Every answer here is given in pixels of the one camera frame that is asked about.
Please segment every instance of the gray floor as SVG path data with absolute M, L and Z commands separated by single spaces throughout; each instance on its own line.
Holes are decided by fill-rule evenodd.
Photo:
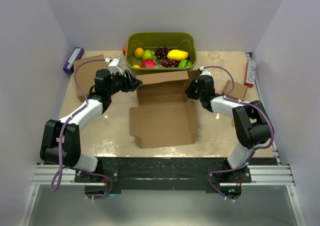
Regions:
M 235 202 L 202 191 L 123 191 L 85 199 L 83 186 L 40 187 L 31 226 L 296 226 L 285 186 L 246 186 Z

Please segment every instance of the red and white box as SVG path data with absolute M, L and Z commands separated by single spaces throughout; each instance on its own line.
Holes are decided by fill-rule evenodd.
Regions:
M 252 59 L 249 59 L 246 63 L 244 85 L 252 88 L 255 85 L 256 77 L 256 62 Z

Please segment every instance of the white wall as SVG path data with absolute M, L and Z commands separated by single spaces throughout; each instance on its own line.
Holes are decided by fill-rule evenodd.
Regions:
M 320 222 L 320 1 L 283 0 L 254 51 L 257 78 L 283 163 L 308 226 Z
M 143 31 L 185 31 L 198 50 L 252 52 L 282 0 L 48 0 L 67 39 L 120 50 Z
M 0 0 L 0 225 L 16 226 L 71 53 L 47 0 Z

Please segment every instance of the tabletop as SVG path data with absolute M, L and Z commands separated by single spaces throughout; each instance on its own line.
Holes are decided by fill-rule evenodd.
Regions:
M 124 58 L 122 51 L 85 51 L 83 59 L 104 55 L 105 58 Z M 226 68 L 234 80 L 243 84 L 247 58 L 241 51 L 198 51 L 198 61 L 194 69 L 201 66 L 221 66 Z M 209 69 L 214 78 L 214 86 L 222 93 L 229 76 L 220 69 Z M 245 101 L 258 99 L 256 88 L 248 88 Z M 82 103 L 77 97 L 74 77 L 70 78 L 65 93 L 60 118 L 73 112 Z M 231 118 L 212 113 L 195 101 L 199 134 L 194 144 L 171 147 L 141 149 L 135 137 L 129 133 L 129 108 L 138 106 L 136 92 L 118 92 L 112 96 L 107 111 L 95 118 L 80 134 L 81 151 L 94 157 L 228 157 L 237 143 L 235 128 Z M 270 148 L 261 149 L 255 157 L 273 157 Z

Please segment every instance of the yellow fruit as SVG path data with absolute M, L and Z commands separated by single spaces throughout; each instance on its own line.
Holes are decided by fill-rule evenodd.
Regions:
M 134 51 L 134 56 L 135 56 L 137 59 L 141 59 L 143 53 L 144 53 L 144 50 L 143 50 L 142 48 L 138 47 L 138 48 Z
M 186 51 L 174 49 L 168 52 L 167 57 L 170 60 L 182 61 L 188 58 L 189 54 Z

